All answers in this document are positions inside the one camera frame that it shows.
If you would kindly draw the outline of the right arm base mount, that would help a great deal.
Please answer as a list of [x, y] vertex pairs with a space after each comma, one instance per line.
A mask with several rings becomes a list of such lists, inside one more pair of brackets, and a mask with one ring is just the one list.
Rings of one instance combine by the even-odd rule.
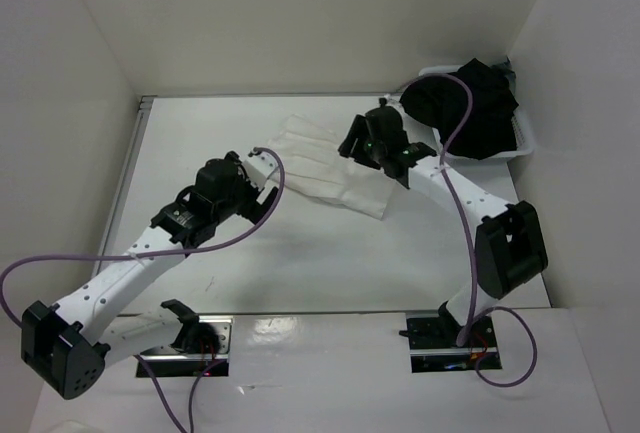
[[500, 370], [501, 359], [490, 318], [479, 320], [463, 346], [456, 344], [457, 334], [450, 332], [445, 320], [435, 313], [408, 315], [406, 326], [398, 334], [405, 338], [413, 373], [444, 373]]

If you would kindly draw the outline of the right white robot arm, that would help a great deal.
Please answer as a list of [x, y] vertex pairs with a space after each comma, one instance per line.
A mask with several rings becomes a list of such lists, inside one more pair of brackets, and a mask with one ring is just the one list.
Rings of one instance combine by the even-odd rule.
[[439, 309], [438, 334], [446, 344], [463, 344], [482, 313], [548, 267], [534, 206], [489, 193], [428, 145], [411, 143], [396, 109], [383, 106], [357, 115], [338, 152], [459, 216], [471, 249], [472, 277]]

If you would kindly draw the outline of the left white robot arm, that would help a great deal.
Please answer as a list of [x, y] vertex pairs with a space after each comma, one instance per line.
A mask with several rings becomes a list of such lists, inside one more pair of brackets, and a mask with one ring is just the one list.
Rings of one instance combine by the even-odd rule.
[[179, 300], [163, 301], [150, 313], [123, 322], [123, 309], [188, 257], [209, 251], [218, 227], [237, 215], [257, 231], [273, 214], [284, 166], [268, 148], [242, 159], [235, 152], [211, 159], [192, 185], [162, 207], [119, 256], [104, 256], [106, 268], [76, 291], [47, 305], [36, 301], [21, 315], [21, 358], [66, 400], [90, 389], [106, 368], [155, 346], [180, 353], [199, 339], [200, 317]]

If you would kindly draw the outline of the white skirt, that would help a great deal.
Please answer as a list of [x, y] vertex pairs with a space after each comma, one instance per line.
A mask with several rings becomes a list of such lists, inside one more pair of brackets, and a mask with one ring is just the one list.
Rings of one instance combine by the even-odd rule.
[[281, 158], [285, 185], [309, 198], [382, 219], [394, 181], [338, 154], [338, 137], [292, 115], [268, 147]]

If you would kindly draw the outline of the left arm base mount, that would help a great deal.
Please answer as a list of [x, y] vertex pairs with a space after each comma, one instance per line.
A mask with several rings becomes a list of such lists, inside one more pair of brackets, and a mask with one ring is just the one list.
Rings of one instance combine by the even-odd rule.
[[227, 377], [234, 324], [232, 316], [201, 315], [199, 334], [179, 349], [162, 345], [144, 351], [141, 357], [158, 378], [195, 379], [210, 364], [205, 377]]

